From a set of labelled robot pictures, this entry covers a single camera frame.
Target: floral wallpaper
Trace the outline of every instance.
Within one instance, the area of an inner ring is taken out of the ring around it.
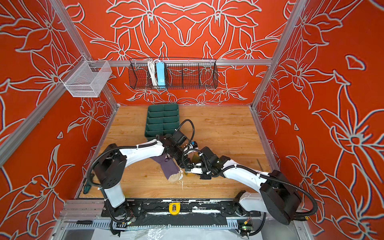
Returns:
[[[80,56],[46,0],[0,0],[0,144],[51,94]],[[48,239],[75,196],[112,115],[68,92],[0,167],[0,239]]]
[[[380,1],[309,0],[257,105],[315,239],[384,235],[383,23]]]
[[[138,57],[271,58],[294,0],[63,0],[96,60]],[[218,88],[134,90],[126,67],[108,86],[118,103],[250,104],[266,66],[218,68]]]

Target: wooden table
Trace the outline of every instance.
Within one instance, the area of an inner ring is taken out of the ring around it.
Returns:
[[[180,122],[190,119],[195,126],[194,140],[199,149],[208,146],[218,157],[225,155],[247,167],[269,172],[270,166],[257,134],[251,112],[247,106],[179,106]],[[146,142],[144,129],[147,106],[122,106],[119,108],[101,151],[112,143],[118,146],[136,145]],[[186,122],[181,131],[192,135]],[[160,165],[152,159],[136,162],[124,171],[121,187],[128,198],[234,198],[241,190],[255,192],[232,179],[212,178],[200,180],[198,175],[183,174],[183,178],[170,183]],[[98,197],[102,194],[92,187],[86,195]]]

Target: coiled white cable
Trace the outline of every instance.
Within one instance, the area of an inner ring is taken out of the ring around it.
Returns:
[[[151,76],[152,85],[157,86],[157,79],[155,75],[155,61],[154,60],[148,60],[148,71]]]

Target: green compartment tray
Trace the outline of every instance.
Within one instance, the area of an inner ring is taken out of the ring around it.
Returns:
[[[179,125],[179,106],[176,103],[151,105],[148,107],[144,136],[151,141],[156,135],[174,134]]]

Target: tape measure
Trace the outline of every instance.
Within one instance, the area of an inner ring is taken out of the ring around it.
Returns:
[[[180,212],[180,203],[173,202],[169,204],[169,213],[172,215],[177,215]]]

